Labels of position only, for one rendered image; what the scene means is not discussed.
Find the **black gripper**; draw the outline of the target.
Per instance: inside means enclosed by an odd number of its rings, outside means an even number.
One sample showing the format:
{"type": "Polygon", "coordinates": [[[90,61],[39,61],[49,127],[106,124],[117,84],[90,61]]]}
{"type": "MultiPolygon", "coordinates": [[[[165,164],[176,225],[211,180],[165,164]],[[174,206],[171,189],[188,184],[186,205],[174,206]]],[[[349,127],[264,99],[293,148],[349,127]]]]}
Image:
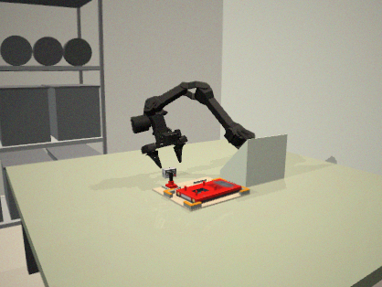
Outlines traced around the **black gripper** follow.
{"type": "Polygon", "coordinates": [[[177,157],[179,163],[181,163],[182,162],[182,149],[183,149],[184,144],[186,144],[186,142],[188,142],[187,138],[183,135],[181,138],[177,138],[178,142],[165,143],[165,142],[163,142],[163,140],[161,140],[162,142],[160,143],[160,139],[159,139],[160,132],[161,132],[161,130],[164,130],[164,132],[168,132],[167,129],[169,129],[169,127],[166,127],[166,125],[154,128],[152,134],[155,137],[156,143],[149,143],[149,144],[147,144],[141,148],[142,154],[148,155],[158,165],[158,167],[160,169],[162,168],[162,165],[161,165],[161,162],[160,162],[160,159],[158,156],[158,150],[156,151],[155,149],[162,148],[162,147],[173,144],[175,146],[174,150],[175,150],[176,157],[177,157]]]}

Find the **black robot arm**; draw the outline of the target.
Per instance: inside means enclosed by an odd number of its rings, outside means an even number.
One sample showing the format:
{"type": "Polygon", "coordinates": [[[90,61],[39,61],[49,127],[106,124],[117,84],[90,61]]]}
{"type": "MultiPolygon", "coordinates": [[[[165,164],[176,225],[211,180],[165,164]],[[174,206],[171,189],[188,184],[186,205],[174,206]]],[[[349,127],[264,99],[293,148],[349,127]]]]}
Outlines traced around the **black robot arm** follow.
{"type": "MultiPolygon", "coordinates": [[[[202,81],[183,81],[160,96],[153,96],[146,99],[143,115],[131,117],[130,121],[133,133],[149,131],[151,125],[153,129],[166,125],[164,115],[168,112],[163,110],[163,107],[182,95],[206,105],[226,130],[224,137],[228,140],[228,143],[234,145],[237,149],[239,149],[248,139],[256,138],[255,133],[246,130],[241,124],[234,122],[229,117],[226,111],[215,99],[210,85],[202,81]],[[189,89],[193,88],[196,88],[195,93],[189,91],[189,89]]],[[[179,129],[174,132],[172,132],[171,129],[167,130],[168,132],[161,130],[159,135],[160,143],[162,142],[161,140],[166,144],[178,142],[177,138],[182,137],[179,129]]]]}

